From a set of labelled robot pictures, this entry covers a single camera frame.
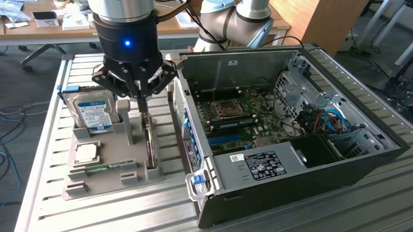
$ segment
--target green circuit board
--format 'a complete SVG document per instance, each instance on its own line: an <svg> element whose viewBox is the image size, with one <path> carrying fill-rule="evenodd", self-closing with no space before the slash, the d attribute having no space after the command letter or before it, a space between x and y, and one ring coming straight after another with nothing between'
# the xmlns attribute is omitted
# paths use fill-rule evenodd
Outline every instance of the green circuit board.
<svg viewBox="0 0 413 232"><path fill-rule="evenodd" d="M223 154L259 146L276 144L282 139L292 136L287 134L280 126L280 121L272 113L272 108L267 99L267 92L259 92L258 88L243 89L239 97L219 101L198 102L196 110L204 127L206 136L208 139L224 137L222 134L239 135L240 139L232 142L210 144L214 154ZM220 110L218 105L231 106L230 110ZM219 130L211 129L211 121L219 122L222 111L226 115L236 118L238 116L254 115L254 124L248 126L236 126Z"/></svg>

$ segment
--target paper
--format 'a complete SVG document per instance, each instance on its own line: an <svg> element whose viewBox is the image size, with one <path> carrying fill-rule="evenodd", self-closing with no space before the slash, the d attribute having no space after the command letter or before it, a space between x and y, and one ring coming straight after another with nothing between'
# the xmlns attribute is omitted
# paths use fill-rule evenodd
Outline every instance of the paper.
<svg viewBox="0 0 413 232"><path fill-rule="evenodd" d="M6 28L20 28L20 27L28 26L28 23L26 22L22 22L22 23L5 23L4 25L6 26Z"/></svg>
<svg viewBox="0 0 413 232"><path fill-rule="evenodd" d="M176 20L179 23L180 28L190 29L190 28L199 28L195 22L191 22L191 17L187 13L179 13L176 16Z"/></svg>

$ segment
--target metal table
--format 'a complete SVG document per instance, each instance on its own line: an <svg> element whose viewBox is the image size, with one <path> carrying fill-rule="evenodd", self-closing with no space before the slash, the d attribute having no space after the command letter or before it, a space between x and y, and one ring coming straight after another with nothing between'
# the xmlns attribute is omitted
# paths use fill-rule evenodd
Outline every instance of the metal table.
<svg viewBox="0 0 413 232"><path fill-rule="evenodd" d="M311 51L395 133L413 144L413 126L379 97L319 50ZM88 86L101 54L75 55L61 62L59 84ZM329 84L311 76L321 88ZM103 196L64 201L63 178L73 120L53 92L24 194L17 232L48 231L402 231L413 227L413 150L375 169L359 182L333 192L264 211L206 230L187 197L167 92L148 101L156 118L165 180ZM136 105L131 117L136 116Z"/></svg>

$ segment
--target sticker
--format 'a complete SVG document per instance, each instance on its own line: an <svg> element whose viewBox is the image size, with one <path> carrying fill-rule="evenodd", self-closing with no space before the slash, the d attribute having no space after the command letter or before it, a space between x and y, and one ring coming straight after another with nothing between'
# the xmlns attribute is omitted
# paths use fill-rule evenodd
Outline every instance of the sticker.
<svg viewBox="0 0 413 232"><path fill-rule="evenodd" d="M246 156L244 161L255 180L263 180L286 174L284 168L274 151Z"/></svg>
<svg viewBox="0 0 413 232"><path fill-rule="evenodd" d="M238 65L238 60L230 60L230 61L227 62L227 65L228 65L228 66L235 66L235 65Z"/></svg>
<svg viewBox="0 0 413 232"><path fill-rule="evenodd" d="M91 130L104 130L112 126L111 116L104 101L83 102L77 104L85 127Z"/></svg>
<svg viewBox="0 0 413 232"><path fill-rule="evenodd" d="M230 159L232 162L242 161L244 159L244 155L243 154L231 155Z"/></svg>

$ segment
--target barcode label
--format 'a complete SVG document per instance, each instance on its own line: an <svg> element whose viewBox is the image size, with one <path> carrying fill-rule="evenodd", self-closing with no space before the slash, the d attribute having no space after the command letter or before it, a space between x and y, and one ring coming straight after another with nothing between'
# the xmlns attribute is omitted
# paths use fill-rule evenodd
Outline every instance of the barcode label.
<svg viewBox="0 0 413 232"><path fill-rule="evenodd" d="M242 161L244 159L244 155L243 154L232 155L230 156L230 159L232 162Z"/></svg>

